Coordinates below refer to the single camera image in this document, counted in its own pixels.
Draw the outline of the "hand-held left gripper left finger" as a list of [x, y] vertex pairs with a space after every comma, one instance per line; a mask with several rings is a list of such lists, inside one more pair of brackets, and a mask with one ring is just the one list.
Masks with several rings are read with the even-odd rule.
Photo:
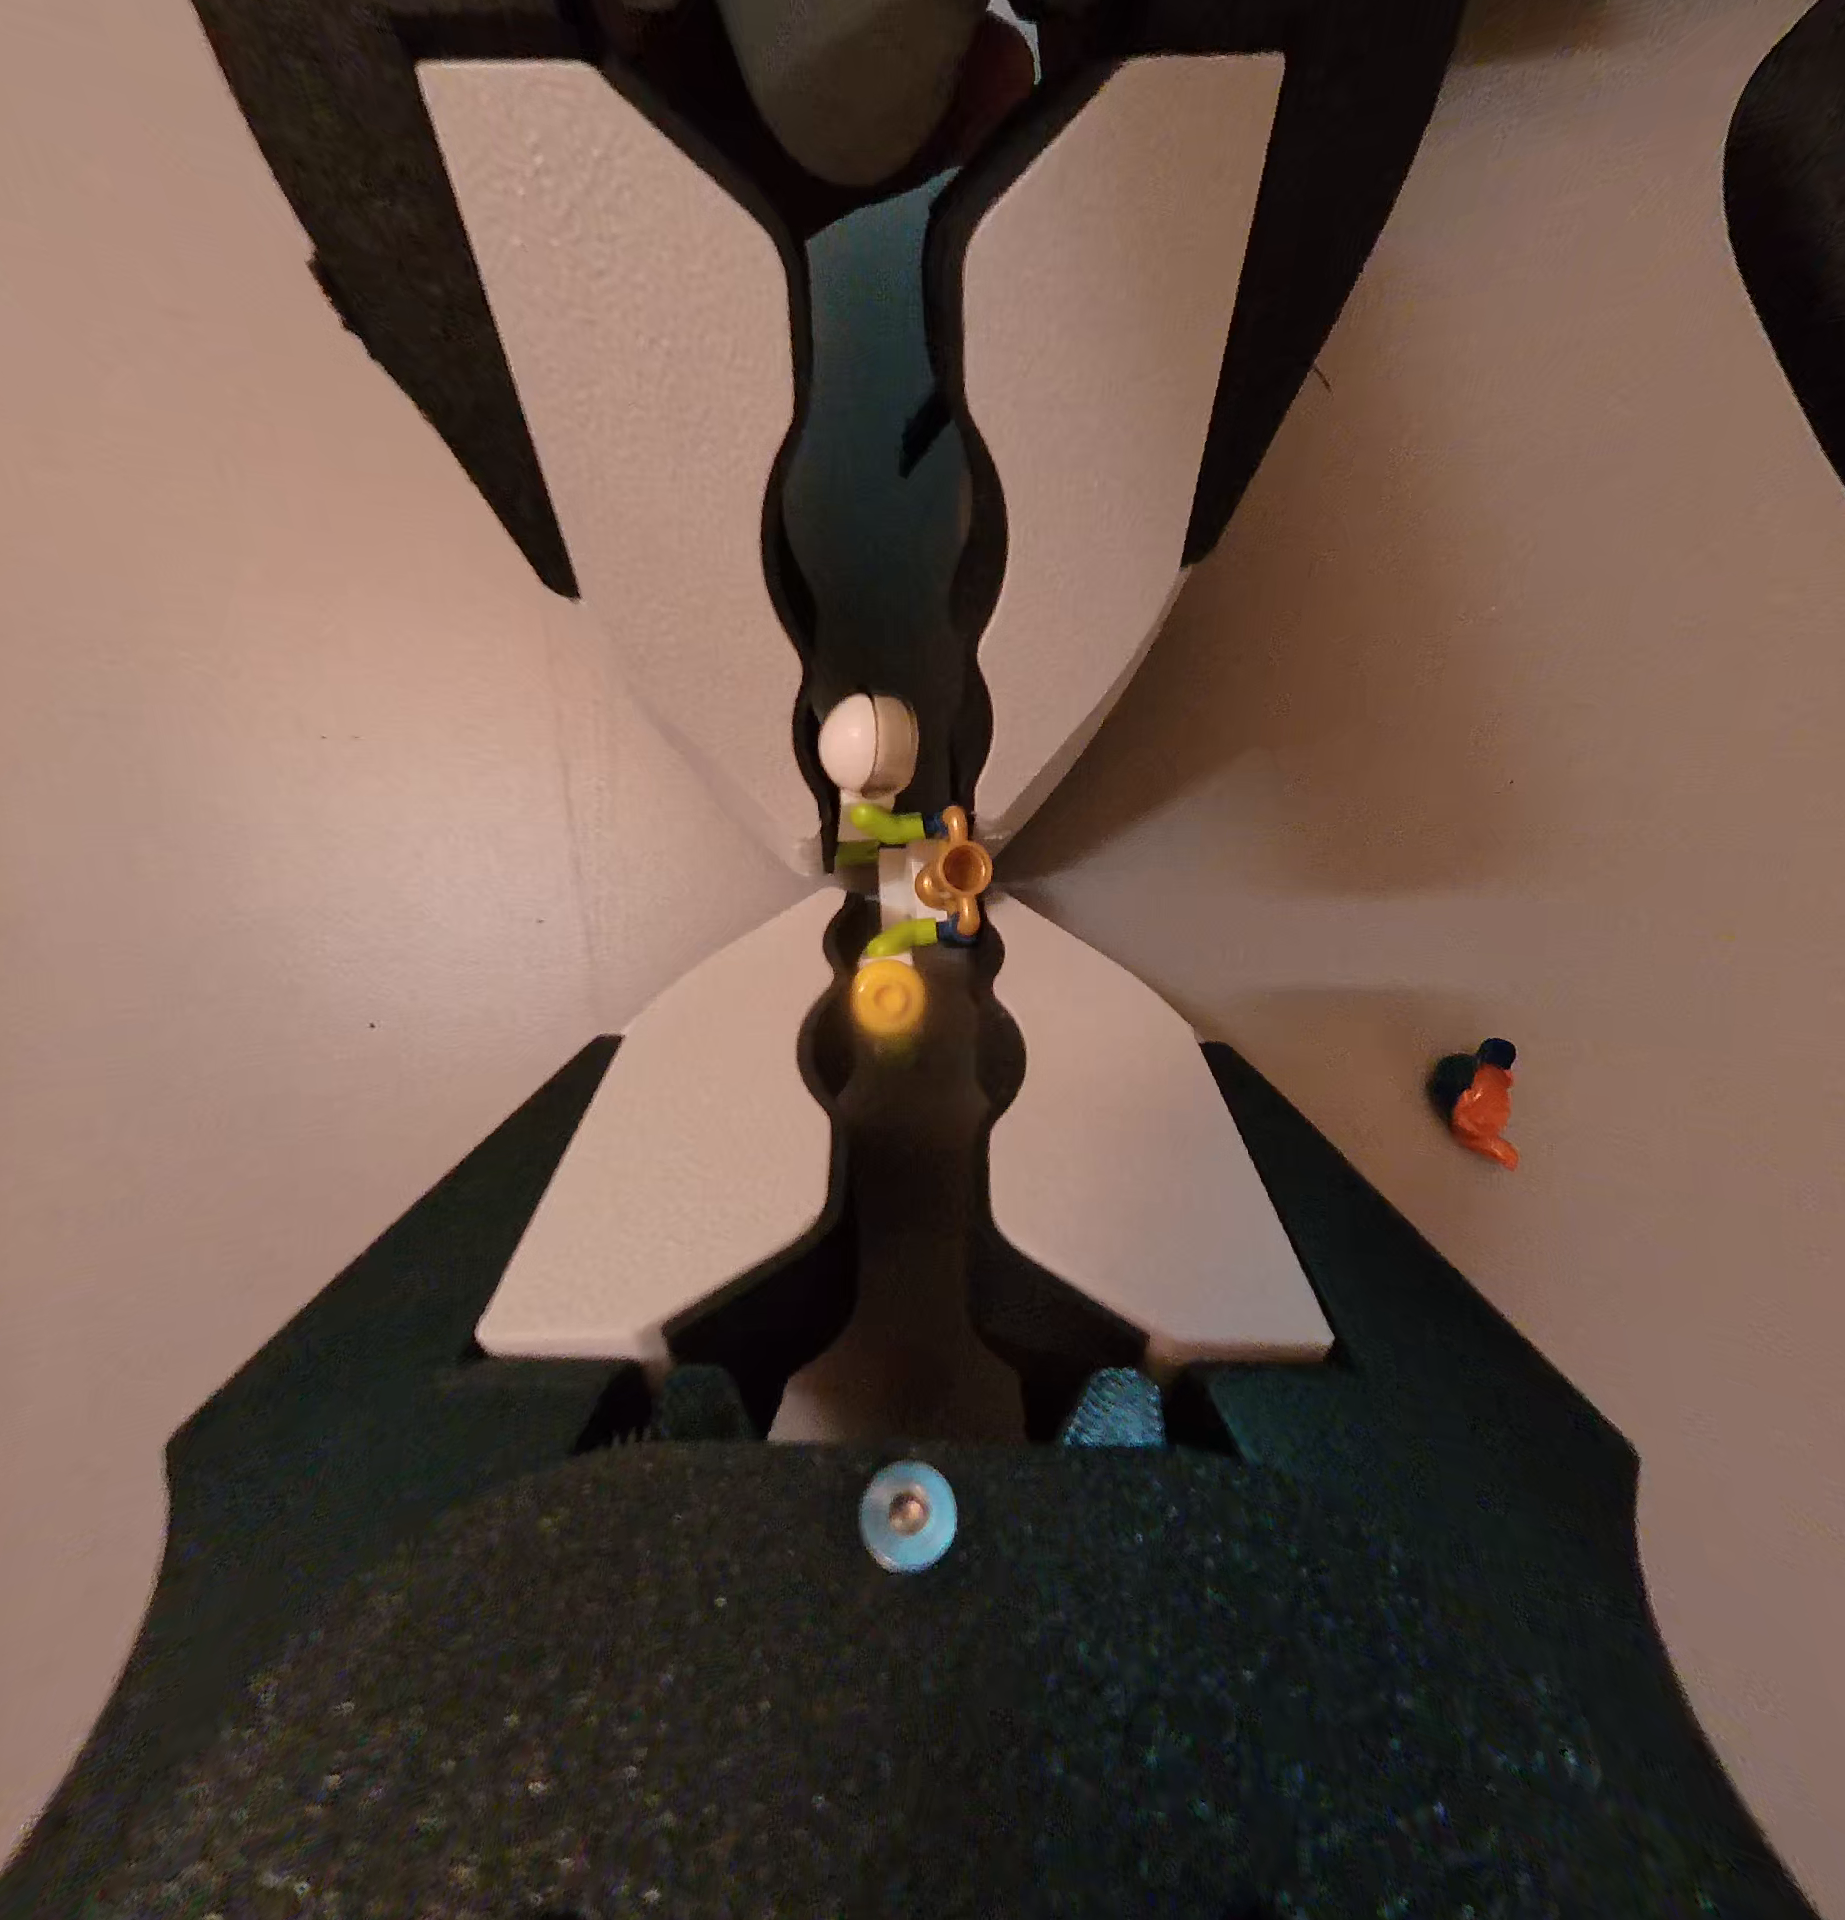
[[814, 1231], [833, 1122], [801, 1043], [836, 984], [840, 906], [796, 900], [628, 1022], [481, 1312], [481, 1352], [662, 1364], [673, 1322]]

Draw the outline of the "black mesh office chair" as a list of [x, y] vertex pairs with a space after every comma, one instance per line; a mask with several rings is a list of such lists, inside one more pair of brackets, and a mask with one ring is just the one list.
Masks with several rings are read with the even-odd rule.
[[1739, 279], [1845, 486], [1845, 2], [1809, 6], [1751, 74], [1723, 189]]

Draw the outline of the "green lego minifigure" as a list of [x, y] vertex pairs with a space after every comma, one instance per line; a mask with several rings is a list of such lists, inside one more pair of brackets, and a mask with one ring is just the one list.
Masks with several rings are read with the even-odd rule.
[[831, 871], [874, 864], [882, 842], [855, 820], [855, 812], [867, 805], [876, 820], [897, 815], [900, 795], [915, 781], [913, 708], [889, 692], [851, 692], [821, 723], [816, 757], [838, 795]]

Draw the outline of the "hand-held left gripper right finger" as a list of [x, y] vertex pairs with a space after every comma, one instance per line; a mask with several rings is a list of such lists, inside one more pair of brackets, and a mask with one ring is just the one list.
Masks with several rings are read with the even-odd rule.
[[989, 1216], [1145, 1357], [1317, 1360], [1332, 1334], [1198, 1036], [1141, 979], [1016, 900], [992, 991], [1026, 1053], [989, 1130]]

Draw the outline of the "blue cap with orange hair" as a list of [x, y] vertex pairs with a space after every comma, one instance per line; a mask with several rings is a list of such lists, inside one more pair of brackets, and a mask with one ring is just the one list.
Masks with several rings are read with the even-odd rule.
[[1507, 1139], [1515, 1060], [1515, 1043], [1486, 1038], [1475, 1050], [1439, 1056], [1424, 1077], [1424, 1098], [1457, 1145], [1502, 1170], [1520, 1169]]

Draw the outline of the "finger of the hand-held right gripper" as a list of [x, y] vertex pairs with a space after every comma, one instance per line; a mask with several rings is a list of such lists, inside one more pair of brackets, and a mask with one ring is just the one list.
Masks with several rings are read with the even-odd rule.
[[554, 522], [624, 686], [734, 824], [822, 869], [780, 464], [807, 274], [730, 161], [617, 62], [419, 65]]
[[929, 356], [969, 464], [951, 785], [1004, 847], [1123, 697], [1189, 518], [1281, 55], [1095, 61], [929, 217]]

